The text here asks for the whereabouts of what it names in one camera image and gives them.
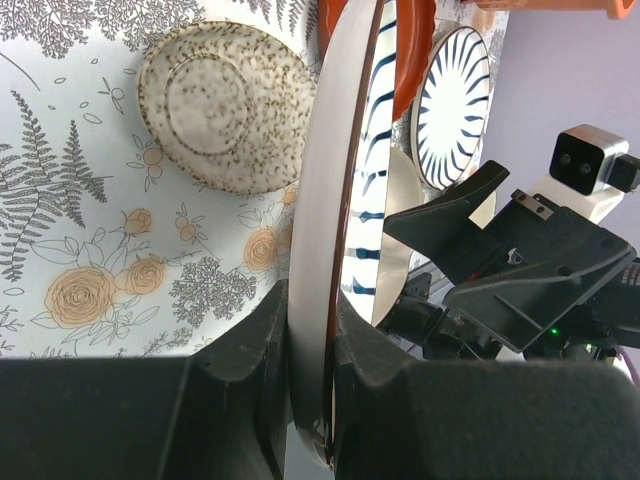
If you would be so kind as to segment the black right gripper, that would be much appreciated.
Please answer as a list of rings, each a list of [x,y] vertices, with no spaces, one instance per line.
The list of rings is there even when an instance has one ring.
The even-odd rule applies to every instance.
[[[639,257],[625,240],[566,207],[519,192],[488,225],[470,219],[509,176],[495,161],[427,204],[393,214],[384,232],[449,281],[414,271],[382,330],[427,360],[597,361],[639,344]]]

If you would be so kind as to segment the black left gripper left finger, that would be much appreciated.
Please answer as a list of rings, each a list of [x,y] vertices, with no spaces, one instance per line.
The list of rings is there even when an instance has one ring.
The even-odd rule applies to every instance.
[[[5,479],[280,479],[288,286],[187,357],[5,360]]]

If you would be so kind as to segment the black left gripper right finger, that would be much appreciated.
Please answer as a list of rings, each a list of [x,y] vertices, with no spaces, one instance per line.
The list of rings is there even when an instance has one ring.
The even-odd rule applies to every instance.
[[[339,479],[635,479],[639,391],[593,362],[420,361],[343,306]]]

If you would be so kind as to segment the blue striped white plate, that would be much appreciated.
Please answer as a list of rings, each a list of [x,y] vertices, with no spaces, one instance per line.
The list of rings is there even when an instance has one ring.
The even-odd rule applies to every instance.
[[[307,132],[288,291],[289,387],[312,458],[334,457],[334,343],[350,310],[371,322],[387,200],[397,7],[349,1],[327,46]]]

